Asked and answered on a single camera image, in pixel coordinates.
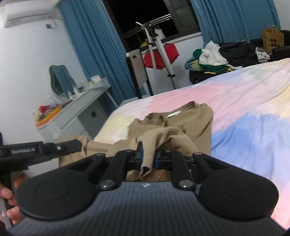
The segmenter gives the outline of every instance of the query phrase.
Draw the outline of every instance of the dark night sky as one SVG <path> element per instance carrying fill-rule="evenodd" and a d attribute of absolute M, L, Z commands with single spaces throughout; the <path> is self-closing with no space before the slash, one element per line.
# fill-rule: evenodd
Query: dark night sky
<path fill-rule="evenodd" d="M 108 0 L 108 4 L 123 33 L 135 28 L 136 21 L 143 24 L 169 14 L 163 0 Z"/>

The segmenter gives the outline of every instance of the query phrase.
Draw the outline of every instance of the paper bag handle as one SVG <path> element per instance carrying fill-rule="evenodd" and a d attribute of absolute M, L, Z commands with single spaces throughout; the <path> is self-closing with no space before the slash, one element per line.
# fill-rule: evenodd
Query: paper bag handle
<path fill-rule="evenodd" d="M 275 27 L 276 27 L 276 31 L 277 31 L 277 33 L 278 33 L 278 28 L 277 28 L 277 26 L 276 26 L 276 25 L 272 25 L 272 33 L 274 33 L 274 32 L 273 32 L 273 26 L 275 26 Z"/>

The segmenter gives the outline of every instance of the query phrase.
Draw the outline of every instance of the window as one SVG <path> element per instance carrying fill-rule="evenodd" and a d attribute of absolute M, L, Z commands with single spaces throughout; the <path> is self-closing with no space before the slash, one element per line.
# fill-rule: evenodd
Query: window
<path fill-rule="evenodd" d="M 104 6 L 127 52 L 146 45 L 146 36 L 135 22 L 158 25 L 166 37 L 163 42 L 199 32 L 189 0 L 103 0 Z"/>

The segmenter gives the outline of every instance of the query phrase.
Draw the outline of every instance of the white clothing tag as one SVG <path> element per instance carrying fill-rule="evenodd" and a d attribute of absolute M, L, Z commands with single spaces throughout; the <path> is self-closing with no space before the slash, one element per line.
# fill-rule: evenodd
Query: white clothing tag
<path fill-rule="evenodd" d="M 179 113 L 181 113 L 181 111 L 173 112 L 173 113 L 169 114 L 169 115 L 167 116 L 167 118 L 170 118 L 170 117 L 176 116 L 176 115 L 178 115 Z"/>

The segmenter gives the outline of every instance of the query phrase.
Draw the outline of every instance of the white cable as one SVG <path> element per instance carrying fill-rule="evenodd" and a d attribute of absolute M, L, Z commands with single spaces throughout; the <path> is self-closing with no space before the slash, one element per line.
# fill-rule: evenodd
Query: white cable
<path fill-rule="evenodd" d="M 154 57 L 154 52 L 153 52 L 153 49 L 152 49 L 152 45 L 149 44 L 148 47 L 149 47 L 151 61 L 152 61 L 152 65 L 153 65 L 154 85 L 155 85 L 154 95 L 156 95 L 158 93 L 156 62 L 155 62 L 155 57 Z"/>

